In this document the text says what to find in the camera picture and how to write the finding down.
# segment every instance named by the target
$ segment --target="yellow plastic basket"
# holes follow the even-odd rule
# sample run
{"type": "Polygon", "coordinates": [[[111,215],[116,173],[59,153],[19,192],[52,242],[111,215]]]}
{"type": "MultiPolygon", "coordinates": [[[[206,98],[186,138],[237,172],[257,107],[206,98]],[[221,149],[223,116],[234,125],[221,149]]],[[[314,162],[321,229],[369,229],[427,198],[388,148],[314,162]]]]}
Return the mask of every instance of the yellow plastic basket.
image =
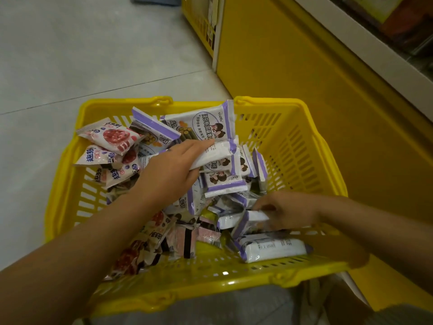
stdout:
{"type": "MultiPolygon", "coordinates": [[[[109,116],[129,125],[133,106],[150,115],[181,113],[218,102],[173,102],[170,97],[96,99],[81,106],[76,128],[109,116]]],[[[343,178],[306,105],[297,99],[235,98],[236,133],[250,149],[259,146],[268,165],[269,190],[290,189],[347,196],[343,178]]],[[[74,136],[63,152],[46,210],[46,239],[51,240],[84,222],[105,206],[105,190],[85,180],[90,168],[73,167],[89,142],[74,136]]],[[[197,258],[158,264],[146,273],[102,283],[85,315],[127,311],[159,311],[179,299],[301,281],[360,267],[368,254],[329,226],[299,229],[296,237],[315,251],[301,257],[245,264],[214,246],[197,243],[197,258]]]]}

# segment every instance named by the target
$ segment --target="cartoon girl illustration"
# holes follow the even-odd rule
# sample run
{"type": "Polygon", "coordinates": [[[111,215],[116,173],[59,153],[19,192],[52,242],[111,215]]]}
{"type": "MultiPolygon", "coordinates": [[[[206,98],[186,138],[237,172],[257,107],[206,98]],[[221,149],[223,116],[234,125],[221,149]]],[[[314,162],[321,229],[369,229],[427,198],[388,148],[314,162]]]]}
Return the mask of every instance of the cartoon girl illustration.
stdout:
{"type": "Polygon", "coordinates": [[[212,131],[214,132],[215,138],[222,138],[226,134],[223,129],[224,125],[221,123],[216,123],[215,125],[211,125],[212,131]]]}
{"type": "Polygon", "coordinates": [[[245,164],[245,159],[241,158],[241,170],[242,172],[245,172],[248,170],[248,166],[245,164]]]}
{"type": "Polygon", "coordinates": [[[209,181],[212,182],[214,185],[216,185],[218,181],[225,180],[227,180],[227,175],[224,173],[224,171],[216,172],[209,177],[209,181]]]}
{"type": "Polygon", "coordinates": [[[230,160],[229,160],[228,158],[220,159],[220,160],[219,160],[219,164],[220,164],[221,166],[227,166],[227,165],[230,164],[230,160]]]}

